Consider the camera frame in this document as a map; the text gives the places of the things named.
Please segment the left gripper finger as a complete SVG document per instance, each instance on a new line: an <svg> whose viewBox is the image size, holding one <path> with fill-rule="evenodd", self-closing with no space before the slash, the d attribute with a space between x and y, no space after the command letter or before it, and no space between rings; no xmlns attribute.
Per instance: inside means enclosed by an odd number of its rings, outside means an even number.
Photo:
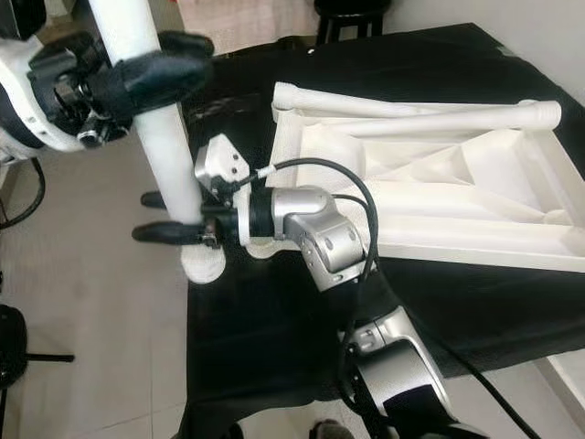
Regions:
<svg viewBox="0 0 585 439"><path fill-rule="evenodd" d="M179 103L210 80L216 46L209 37L159 35L158 40L158 50L113 64L114 120Z"/></svg>

